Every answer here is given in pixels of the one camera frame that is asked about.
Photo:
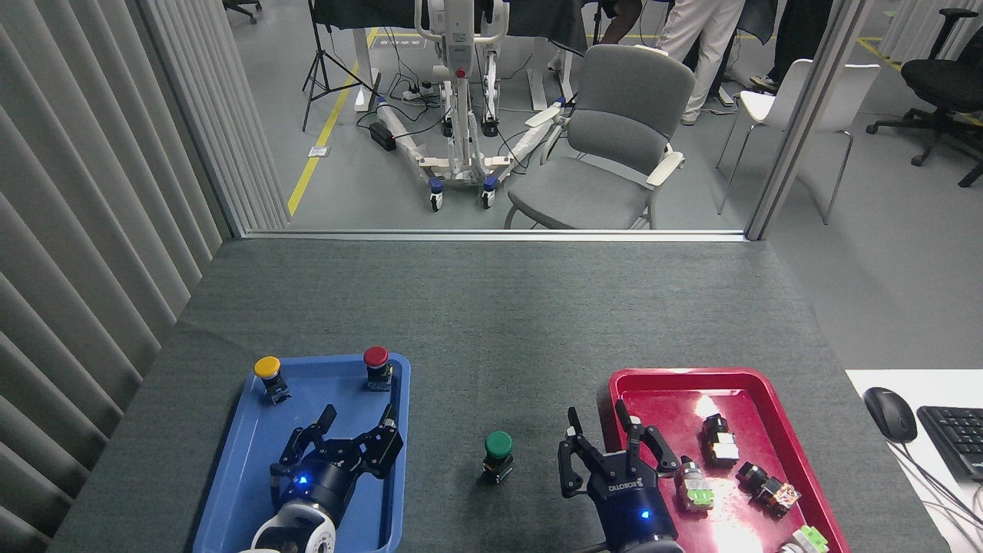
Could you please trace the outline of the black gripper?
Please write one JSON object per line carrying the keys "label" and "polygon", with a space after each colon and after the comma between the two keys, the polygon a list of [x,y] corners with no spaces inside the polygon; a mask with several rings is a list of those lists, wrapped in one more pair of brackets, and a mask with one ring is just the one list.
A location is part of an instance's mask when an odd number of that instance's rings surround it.
{"label": "black gripper", "polygon": [[[317,504],[323,510],[346,510],[361,473],[389,476],[404,446],[396,407],[386,405],[379,423],[354,441],[324,443],[336,416],[335,406],[326,405],[319,419],[292,431],[280,461],[270,465],[274,510],[291,501]],[[310,445],[315,448],[305,455]]]}
{"label": "black gripper", "polygon": [[[608,551],[680,551],[677,529],[659,490],[659,478],[674,475],[679,459],[656,426],[630,416],[624,400],[617,401],[617,417],[626,433],[625,452],[602,455],[587,440],[576,407],[568,407],[568,430],[558,444],[562,497],[583,493],[583,477],[572,465],[572,456],[578,455],[591,474],[589,497]],[[654,467],[641,459],[642,444],[656,459]]]}

